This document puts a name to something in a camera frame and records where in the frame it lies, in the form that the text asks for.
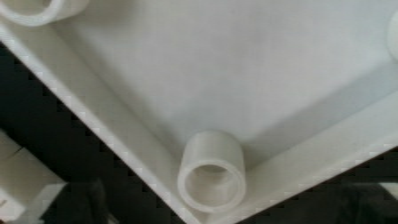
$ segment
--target white plastic tray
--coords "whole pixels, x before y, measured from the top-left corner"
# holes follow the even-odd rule
[[[398,145],[397,0],[93,0],[0,39],[187,223],[231,224]],[[178,192],[203,130],[242,145],[247,196],[208,214]]]

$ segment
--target white surface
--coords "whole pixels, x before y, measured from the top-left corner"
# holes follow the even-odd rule
[[[6,45],[187,223],[237,223],[398,145],[397,8],[395,0],[96,0],[57,31],[0,19]],[[253,167],[246,200],[221,214],[178,193],[178,145],[206,128],[244,140]]]
[[[178,189],[187,204],[208,213],[228,212],[246,197],[240,144],[219,131],[199,133],[185,148]]]
[[[18,219],[34,198],[52,183],[63,180],[23,149],[0,165],[0,219]]]
[[[9,224],[41,224],[41,216],[50,208],[54,200],[59,196],[59,193],[66,187],[66,183],[48,184],[29,204],[27,210],[18,218]]]
[[[178,158],[189,137],[224,130],[254,167],[391,93],[397,9],[395,0],[96,0],[55,25]]]
[[[398,200],[398,183],[381,183],[381,185]]]
[[[388,46],[395,59],[398,60],[398,13],[391,18],[388,31]]]
[[[23,26],[41,26],[75,16],[91,0],[2,0],[0,14]]]

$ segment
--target tube opening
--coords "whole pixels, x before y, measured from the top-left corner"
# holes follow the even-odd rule
[[[224,167],[205,165],[192,170],[185,187],[196,202],[208,207],[219,207],[231,203],[240,183]]]
[[[9,10],[22,16],[32,16],[43,13],[50,6],[52,0],[2,0]]]

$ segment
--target black surface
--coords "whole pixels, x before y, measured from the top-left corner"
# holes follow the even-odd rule
[[[109,224],[107,193],[102,181],[70,183],[41,220],[47,224]]]
[[[0,128],[68,181],[100,178],[109,208],[121,223],[183,223],[6,48],[0,48]],[[340,184],[377,181],[398,182],[398,150],[274,206],[244,224],[334,224]]]
[[[397,224],[398,200],[381,184],[342,186],[338,224]]]

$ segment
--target molded plastic piece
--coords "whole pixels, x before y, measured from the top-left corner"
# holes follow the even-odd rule
[[[91,0],[2,0],[0,14],[23,26],[43,26],[75,16],[86,9]]]
[[[395,13],[389,22],[388,44],[389,52],[393,54],[395,59],[398,60],[398,13]]]
[[[96,0],[39,29],[0,19],[0,39],[183,221],[233,224],[398,145],[398,1],[174,3]],[[201,130],[246,149],[221,213],[178,187]]]
[[[178,188],[187,204],[203,212],[226,212],[242,202],[244,153],[233,136],[224,132],[206,131],[189,141]]]
[[[0,220],[18,219],[45,186],[54,183],[64,181],[0,130]]]

